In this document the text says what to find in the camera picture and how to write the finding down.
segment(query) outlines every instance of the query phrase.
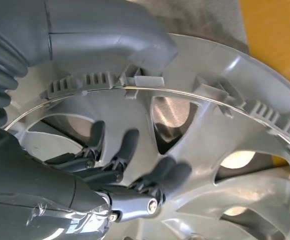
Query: bolt head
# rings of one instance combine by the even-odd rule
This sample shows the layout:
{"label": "bolt head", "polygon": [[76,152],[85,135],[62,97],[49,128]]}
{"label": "bolt head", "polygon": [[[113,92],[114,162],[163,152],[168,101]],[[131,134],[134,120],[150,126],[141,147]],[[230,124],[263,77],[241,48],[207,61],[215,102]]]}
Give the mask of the bolt head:
{"label": "bolt head", "polygon": [[116,213],[112,213],[112,214],[110,214],[110,215],[108,217],[108,220],[109,220],[110,222],[115,222],[115,221],[117,220],[118,217],[119,217],[119,216],[118,216]]}
{"label": "bolt head", "polygon": [[159,204],[157,200],[152,198],[150,200],[150,202],[148,202],[147,212],[150,215],[154,214],[157,210],[158,206]]}
{"label": "bolt head", "polygon": [[94,166],[95,166],[95,162],[94,162],[94,161],[88,160],[86,162],[86,167],[88,169],[91,169],[91,168],[94,168]]}

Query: clear tape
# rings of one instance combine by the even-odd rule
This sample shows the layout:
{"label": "clear tape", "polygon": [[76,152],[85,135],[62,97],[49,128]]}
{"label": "clear tape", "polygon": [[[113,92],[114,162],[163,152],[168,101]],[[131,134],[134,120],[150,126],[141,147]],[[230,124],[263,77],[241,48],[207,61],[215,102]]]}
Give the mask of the clear tape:
{"label": "clear tape", "polygon": [[0,239],[98,240],[111,213],[107,203],[77,212],[40,196],[0,193]]}

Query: wheel cover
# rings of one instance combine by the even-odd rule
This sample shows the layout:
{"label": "wheel cover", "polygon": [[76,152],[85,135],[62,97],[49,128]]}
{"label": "wheel cover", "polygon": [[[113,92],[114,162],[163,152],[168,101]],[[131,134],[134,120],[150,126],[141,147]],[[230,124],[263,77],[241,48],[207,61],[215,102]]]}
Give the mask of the wheel cover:
{"label": "wheel cover", "polygon": [[[190,101],[197,106],[193,121],[166,153],[192,165],[193,174],[188,183],[158,214],[114,223],[105,239],[290,239],[290,172],[274,168],[215,181],[220,164],[234,152],[276,155],[290,165],[290,122],[270,117],[274,113],[288,114],[285,118],[290,120],[290,83],[230,47],[188,36],[173,38],[179,47],[179,56],[164,72],[164,88],[121,86],[33,101],[6,129],[21,126],[24,131],[19,131],[18,138],[23,147],[48,159],[49,156],[44,150],[54,143],[60,144],[56,150],[50,148],[54,154],[69,149],[78,152],[80,146],[50,129],[28,131],[38,121],[54,115],[79,117],[92,123],[103,120],[106,132],[99,164],[103,165],[119,150],[126,130],[137,128],[138,147],[122,181],[128,185],[150,172],[162,157],[154,131],[154,99]],[[214,87],[224,79],[236,89],[230,93],[223,89],[233,97],[230,101],[222,98],[223,92],[218,92],[222,89]],[[217,91],[208,92],[211,88]],[[128,91],[137,91],[136,99],[126,98]],[[267,118],[270,111],[273,114]],[[241,218],[224,215],[236,207],[243,209],[238,215]],[[250,216],[248,222],[242,220],[245,209]],[[261,221],[271,227],[265,231],[254,224]]]}

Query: gray floor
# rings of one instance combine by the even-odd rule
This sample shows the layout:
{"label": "gray floor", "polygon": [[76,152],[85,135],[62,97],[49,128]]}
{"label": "gray floor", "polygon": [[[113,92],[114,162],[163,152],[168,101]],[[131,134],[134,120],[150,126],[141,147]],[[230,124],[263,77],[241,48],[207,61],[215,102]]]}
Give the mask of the gray floor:
{"label": "gray floor", "polygon": [[212,40],[248,53],[239,0],[129,0],[146,7],[168,32]]}

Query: gray plastic part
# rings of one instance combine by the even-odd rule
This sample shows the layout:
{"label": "gray plastic part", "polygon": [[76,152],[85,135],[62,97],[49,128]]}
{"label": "gray plastic part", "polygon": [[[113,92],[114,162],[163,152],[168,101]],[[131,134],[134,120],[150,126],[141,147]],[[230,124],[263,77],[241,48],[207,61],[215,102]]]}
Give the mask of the gray plastic part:
{"label": "gray plastic part", "polygon": [[52,57],[122,56],[145,69],[163,70],[175,44],[144,8],[125,0],[50,0]]}
{"label": "gray plastic part", "polygon": [[60,80],[51,83],[45,93],[41,94],[42,98],[57,98],[68,94],[81,94],[84,91],[95,89],[113,88],[118,79],[110,72],[99,72],[84,74],[81,76],[67,76]]}

